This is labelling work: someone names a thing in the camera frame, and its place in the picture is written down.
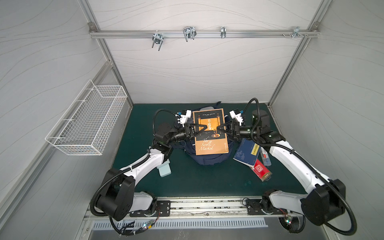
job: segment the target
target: white wall panel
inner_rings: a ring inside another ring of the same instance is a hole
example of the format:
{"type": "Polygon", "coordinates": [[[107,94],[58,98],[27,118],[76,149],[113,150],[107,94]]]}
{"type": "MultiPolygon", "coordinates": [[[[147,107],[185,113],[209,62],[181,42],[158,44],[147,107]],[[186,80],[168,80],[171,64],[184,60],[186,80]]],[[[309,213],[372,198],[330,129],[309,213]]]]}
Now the white wall panel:
{"type": "Polygon", "coordinates": [[[307,28],[320,0],[89,0],[102,30],[307,28]]]}
{"type": "MultiPolygon", "coordinates": [[[[101,85],[116,85],[112,71],[101,85]]],[[[16,209],[0,239],[72,240],[94,192],[110,168],[124,132],[126,102],[101,156],[67,156],[56,150],[16,209]]]]}
{"type": "MultiPolygon", "coordinates": [[[[384,2],[335,0],[272,106],[282,134],[347,187],[358,231],[382,239],[384,2]]],[[[347,230],[348,215],[334,221],[347,230]]]]}
{"type": "Polygon", "coordinates": [[[298,39],[108,39],[134,103],[269,101],[298,39]]]}
{"type": "Polygon", "coordinates": [[[0,202],[105,61],[76,0],[0,1],[0,202]]]}

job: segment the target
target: metal base plate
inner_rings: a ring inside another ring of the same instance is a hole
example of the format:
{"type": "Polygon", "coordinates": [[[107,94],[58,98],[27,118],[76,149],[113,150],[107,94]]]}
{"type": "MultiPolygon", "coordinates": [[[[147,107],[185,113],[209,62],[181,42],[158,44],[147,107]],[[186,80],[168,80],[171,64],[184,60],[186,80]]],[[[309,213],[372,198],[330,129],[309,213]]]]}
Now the metal base plate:
{"type": "MultiPolygon", "coordinates": [[[[248,215],[265,215],[267,213],[262,211],[261,205],[259,204],[260,199],[246,199],[245,204],[247,206],[248,215]]],[[[276,209],[272,214],[267,215],[281,215],[283,214],[280,210],[276,209]]]]}
{"type": "Polygon", "coordinates": [[[156,208],[160,210],[156,210],[153,215],[148,216],[144,211],[135,211],[130,213],[130,217],[157,217],[160,211],[160,217],[169,217],[170,214],[170,201],[157,201],[156,208]]]}

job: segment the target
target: red box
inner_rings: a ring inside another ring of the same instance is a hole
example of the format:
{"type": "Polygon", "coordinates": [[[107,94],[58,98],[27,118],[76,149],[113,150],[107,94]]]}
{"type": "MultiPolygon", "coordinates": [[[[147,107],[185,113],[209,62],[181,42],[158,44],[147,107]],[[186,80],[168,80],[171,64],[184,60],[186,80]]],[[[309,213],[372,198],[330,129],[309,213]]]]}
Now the red box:
{"type": "Polygon", "coordinates": [[[264,182],[269,176],[272,175],[271,171],[268,170],[259,159],[256,160],[255,165],[253,166],[252,171],[264,182]]]}

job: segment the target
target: metal clamp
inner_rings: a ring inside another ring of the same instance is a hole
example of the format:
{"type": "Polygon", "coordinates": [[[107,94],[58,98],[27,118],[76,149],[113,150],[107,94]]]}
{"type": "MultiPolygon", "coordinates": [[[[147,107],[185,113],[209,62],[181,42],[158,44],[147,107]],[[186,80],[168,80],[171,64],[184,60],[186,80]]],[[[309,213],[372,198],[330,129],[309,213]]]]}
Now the metal clamp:
{"type": "Polygon", "coordinates": [[[90,33],[94,33],[97,31],[96,24],[94,24],[94,23],[88,23],[88,27],[89,27],[90,33]]]}
{"type": "Polygon", "coordinates": [[[193,26],[188,26],[185,29],[183,29],[185,40],[188,41],[188,37],[195,39],[196,36],[196,29],[193,26]]]}
{"type": "Polygon", "coordinates": [[[227,36],[227,28],[222,26],[221,27],[221,38],[225,38],[227,36]]]}
{"type": "Polygon", "coordinates": [[[155,33],[155,34],[152,36],[152,40],[153,40],[152,48],[153,48],[153,46],[155,45],[155,43],[156,43],[156,44],[160,44],[160,45],[159,45],[159,50],[158,50],[158,51],[160,51],[161,45],[162,45],[162,43],[163,43],[163,41],[164,41],[163,36],[162,36],[161,34],[155,33]]]}
{"type": "Polygon", "coordinates": [[[300,28],[299,27],[296,27],[294,30],[293,30],[293,33],[289,34],[291,36],[291,38],[295,38],[295,37],[304,37],[304,35],[300,34],[299,33],[299,30],[300,28]]]}
{"type": "Polygon", "coordinates": [[[320,25],[320,22],[314,22],[312,27],[311,27],[311,31],[318,31],[319,25],[320,25]]]}

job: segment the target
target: horizontal metal rail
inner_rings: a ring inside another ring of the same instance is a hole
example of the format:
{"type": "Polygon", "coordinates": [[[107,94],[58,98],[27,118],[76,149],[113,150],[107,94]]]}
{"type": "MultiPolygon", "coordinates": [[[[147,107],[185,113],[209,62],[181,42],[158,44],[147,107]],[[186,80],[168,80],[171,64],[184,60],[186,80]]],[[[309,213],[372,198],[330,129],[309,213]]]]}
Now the horizontal metal rail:
{"type": "MultiPolygon", "coordinates": [[[[90,32],[92,38],[151,38],[154,33],[161,34],[164,38],[185,38],[182,30],[129,30],[90,32]]],[[[299,30],[296,38],[317,38],[319,31],[299,30]]],[[[225,38],[291,38],[294,30],[226,30],[225,38]]],[[[196,30],[195,38],[222,38],[220,30],[196,30]]]]}
{"type": "MultiPolygon", "coordinates": [[[[232,218],[232,217],[283,217],[280,215],[248,215],[247,208],[243,205],[242,200],[261,199],[261,196],[236,196],[236,197],[158,197],[159,201],[171,201],[170,216],[162,217],[163,219],[173,218],[232,218]]],[[[130,217],[129,214],[124,217],[127,219],[140,219],[141,217],[130,217]]],[[[109,217],[96,217],[91,214],[88,209],[85,213],[84,220],[108,220],[109,217]]]]}

